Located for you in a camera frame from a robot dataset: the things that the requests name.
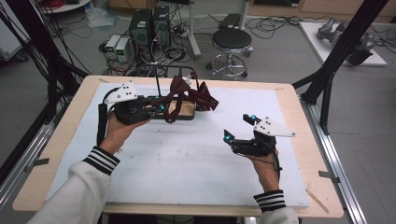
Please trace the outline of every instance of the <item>desktop computer tower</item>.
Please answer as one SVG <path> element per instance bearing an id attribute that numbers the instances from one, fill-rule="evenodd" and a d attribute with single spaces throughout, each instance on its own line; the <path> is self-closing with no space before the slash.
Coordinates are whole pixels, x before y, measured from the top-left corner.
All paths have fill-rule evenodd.
<path id="1" fill-rule="evenodd" d="M 138 47 L 151 47 L 154 38 L 154 26 L 150 9 L 137 9 L 129 26 L 131 39 Z"/>
<path id="2" fill-rule="evenodd" d="M 157 36 L 157 45 L 162 49 L 171 47 L 171 26 L 169 21 L 169 7 L 156 6 L 154 8 L 154 28 Z"/>

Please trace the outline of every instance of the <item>black metal frame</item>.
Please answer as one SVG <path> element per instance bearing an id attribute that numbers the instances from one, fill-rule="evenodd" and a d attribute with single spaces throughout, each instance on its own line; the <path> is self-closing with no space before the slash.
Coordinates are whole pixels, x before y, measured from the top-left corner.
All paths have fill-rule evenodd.
<path id="1" fill-rule="evenodd" d="M 319 70 L 292 84 L 294 89 L 298 89 L 311 82 L 308 90 L 301 94 L 301 100 L 310 105 L 315 105 L 323 92 L 320 127 L 327 135 L 332 80 L 387 2 L 388 0 L 365 0 Z"/>

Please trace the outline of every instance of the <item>stool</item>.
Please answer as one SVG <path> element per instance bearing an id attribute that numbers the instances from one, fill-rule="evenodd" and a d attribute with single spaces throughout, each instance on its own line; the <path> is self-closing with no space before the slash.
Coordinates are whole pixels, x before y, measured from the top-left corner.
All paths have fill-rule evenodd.
<path id="1" fill-rule="evenodd" d="M 239 29 L 223 28 L 213 34 L 212 44 L 217 49 L 225 50 L 225 54 L 218 55 L 206 65 L 208 69 L 213 69 L 212 79 L 216 74 L 233 77 L 234 80 L 237 76 L 248 76 L 245 62 L 240 57 L 233 55 L 237 52 L 247 52 L 247 56 L 249 55 L 251 37 L 248 33 Z"/>

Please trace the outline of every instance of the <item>white 3d-printed part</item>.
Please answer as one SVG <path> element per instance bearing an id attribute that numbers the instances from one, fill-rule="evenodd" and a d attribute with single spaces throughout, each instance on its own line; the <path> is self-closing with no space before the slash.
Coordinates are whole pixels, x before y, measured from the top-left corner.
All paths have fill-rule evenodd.
<path id="1" fill-rule="evenodd" d="M 105 103 L 108 105 L 135 99 L 137 99 L 137 92 L 134 88 L 134 83 L 131 80 L 125 84 L 122 84 L 122 86 L 117 91 L 111 92 L 107 99 L 105 99 Z"/>
<path id="2" fill-rule="evenodd" d="M 260 123 L 254 126 L 254 130 L 263 133 L 268 136 L 285 136 L 285 137 L 294 137 L 296 134 L 284 127 L 283 125 L 277 123 L 273 119 L 266 117 L 262 119 Z"/>

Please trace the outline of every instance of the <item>gray floor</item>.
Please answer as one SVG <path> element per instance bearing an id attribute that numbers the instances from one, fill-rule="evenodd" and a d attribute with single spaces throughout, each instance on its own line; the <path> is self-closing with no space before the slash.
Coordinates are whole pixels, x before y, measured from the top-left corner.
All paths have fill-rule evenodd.
<path id="1" fill-rule="evenodd" d="M 236 4 L 224 7 L 210 1 L 202 2 L 202 5 L 196 4 L 196 14 L 218 14 L 220 19 L 219 14 L 239 10 Z M 203 7 L 204 4 L 211 4 L 211 7 Z M 70 22 L 78 21 L 85 15 L 83 11 L 75 10 L 58 17 L 60 22 Z M 127 18 L 128 15 L 122 14 L 122 17 Z M 197 27 L 211 20 L 201 16 L 196 19 Z M 125 32 L 129 20 L 117 19 L 114 27 L 91 30 L 85 26 L 86 23 L 87 19 L 73 24 L 74 35 L 67 34 L 64 38 L 82 63 L 93 74 L 100 74 L 106 69 L 106 64 L 103 54 L 97 50 L 98 46 L 108 40 L 111 34 Z M 207 22 L 202 28 L 216 26 L 215 22 Z M 199 32 L 213 31 L 202 29 Z M 392 27 L 391 34 L 396 36 L 396 27 Z M 205 65 L 218 52 L 208 45 L 210 36 L 196 37 L 203 56 L 188 64 L 198 71 L 200 79 L 210 79 L 211 73 L 205 69 Z M 297 28 L 283 27 L 269 40 L 252 37 L 255 51 L 249 58 L 244 58 L 248 76 L 239 78 L 241 81 L 293 83 L 314 73 L 321 65 L 303 32 Z M 396 175 L 393 173 L 396 170 L 396 57 L 387 49 L 375 47 L 375 50 L 388 63 L 386 67 L 342 66 L 335 76 L 329 131 L 367 222 L 396 223 Z M 216 79 L 231 81 L 228 77 Z M 0 67 L 1 164 L 46 103 L 46 86 L 44 78 L 31 61 L 21 63 L 14 60 Z M 297 92 L 302 93 L 305 89 L 300 88 Z M 33 213 L 13 211 L 12 200 L 13 197 L 1 211 L 1 222 L 26 222 Z M 349 223 L 349 219 L 347 216 L 305 218 L 304 223 Z"/>

